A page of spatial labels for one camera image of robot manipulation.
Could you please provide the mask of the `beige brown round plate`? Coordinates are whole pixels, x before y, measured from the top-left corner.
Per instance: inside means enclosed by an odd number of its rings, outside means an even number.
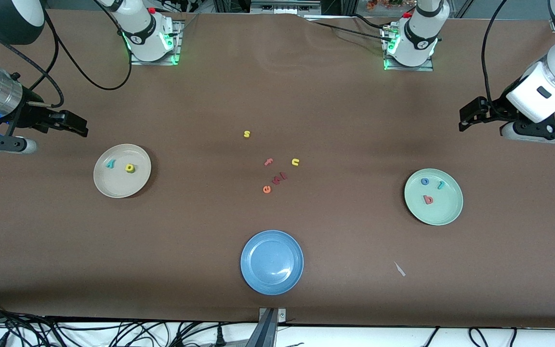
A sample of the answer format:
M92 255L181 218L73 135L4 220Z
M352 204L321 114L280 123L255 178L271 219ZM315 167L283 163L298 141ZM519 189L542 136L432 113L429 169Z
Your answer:
M105 167L109 160L115 160L113 169ZM92 177L95 187L103 195L121 199L141 191L148 183L151 172L151 158L145 149L133 144L120 144L101 154Z

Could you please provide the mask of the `light green round plate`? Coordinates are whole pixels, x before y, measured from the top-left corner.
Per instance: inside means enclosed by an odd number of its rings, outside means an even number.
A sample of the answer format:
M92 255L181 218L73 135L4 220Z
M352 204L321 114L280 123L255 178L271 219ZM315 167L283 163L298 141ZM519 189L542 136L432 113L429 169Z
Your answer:
M421 178L429 178L430 184L423 186ZM440 181L443 189L437 189ZM423 195L434 198L433 204L425 204ZM404 200L408 210L416 219L430 226L445 226L456 220L463 210L464 196L460 185L447 172L425 168L414 172L404 186Z

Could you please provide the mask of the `orange decorative object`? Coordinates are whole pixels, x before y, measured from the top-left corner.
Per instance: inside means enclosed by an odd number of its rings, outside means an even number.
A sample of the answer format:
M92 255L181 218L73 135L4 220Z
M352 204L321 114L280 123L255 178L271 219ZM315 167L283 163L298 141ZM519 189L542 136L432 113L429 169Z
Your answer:
M367 0L366 9L374 11L379 8L380 11L398 9L403 6L404 0Z

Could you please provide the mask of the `brown table cover sheet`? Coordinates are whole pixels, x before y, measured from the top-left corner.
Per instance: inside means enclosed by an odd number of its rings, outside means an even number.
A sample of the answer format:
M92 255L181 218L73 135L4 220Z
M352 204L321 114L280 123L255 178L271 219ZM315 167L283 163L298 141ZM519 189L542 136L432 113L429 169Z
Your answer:
M295 324L555 327L555 145L506 140L497 122L458 130L460 108L484 93L486 26L447 22L433 72L385 71L370 38L295 15L193 16L179 65L134 66L113 92L61 53L52 76L90 132L21 129L37 152L0 153L0 307L211 321L284 307ZM120 144L145 149L152 172L115 199L93 170ZM425 168L463 193L445 226L405 203L407 179ZM304 254L285 294L259 294L240 271L265 230Z

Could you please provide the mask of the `grey electronics box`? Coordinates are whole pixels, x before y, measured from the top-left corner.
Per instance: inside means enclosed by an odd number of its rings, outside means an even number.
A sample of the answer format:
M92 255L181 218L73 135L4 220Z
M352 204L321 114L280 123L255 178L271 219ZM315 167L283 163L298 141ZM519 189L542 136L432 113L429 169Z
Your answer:
M321 15L320 0L251 0L253 14Z

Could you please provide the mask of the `blue round plate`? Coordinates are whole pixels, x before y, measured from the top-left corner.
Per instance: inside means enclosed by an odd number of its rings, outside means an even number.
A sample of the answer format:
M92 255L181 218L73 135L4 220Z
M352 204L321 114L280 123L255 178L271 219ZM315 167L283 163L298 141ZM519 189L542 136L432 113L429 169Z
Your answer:
M302 277L304 254L296 239L288 233L260 231L244 245L240 271L247 285L259 294L285 294Z

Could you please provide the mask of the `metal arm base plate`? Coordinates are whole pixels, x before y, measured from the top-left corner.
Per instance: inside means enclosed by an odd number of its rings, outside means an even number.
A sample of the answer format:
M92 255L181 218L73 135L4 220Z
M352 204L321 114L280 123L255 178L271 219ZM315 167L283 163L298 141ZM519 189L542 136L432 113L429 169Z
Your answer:
M426 61L420 66L410 67L399 63L391 52L395 50L400 42L398 29L392 26L383 26L379 29L381 38L388 38L388 41L383 41L383 67L384 70L401 70L412 72L432 72L433 62L432 58L428 57Z
M172 18L164 17L161 20L161 29L157 29L156 32L159 33L158 38L160 39L160 44L158 46L150 46L153 51L158 53L164 53L162 57L155 59L153 61L143 61L139 59L134 53L135 50L131 50L132 53L132 65L137 66L176 66L179 63L179 57L181 54L181 46L183 43L183 28L185 26L185 21L172 20Z

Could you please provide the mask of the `metal table edge bracket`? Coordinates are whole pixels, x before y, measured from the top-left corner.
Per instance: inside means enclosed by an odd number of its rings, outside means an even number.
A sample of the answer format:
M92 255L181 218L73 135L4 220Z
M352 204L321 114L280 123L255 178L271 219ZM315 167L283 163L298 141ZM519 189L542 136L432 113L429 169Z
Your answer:
M264 313L269 310L268 307L261 307L259 309L259 320L262 318L262 316L264 316ZM287 316L286 316L286 308L284 307L278 307L275 308L276 314L277 314L277 322L279 323L285 323Z

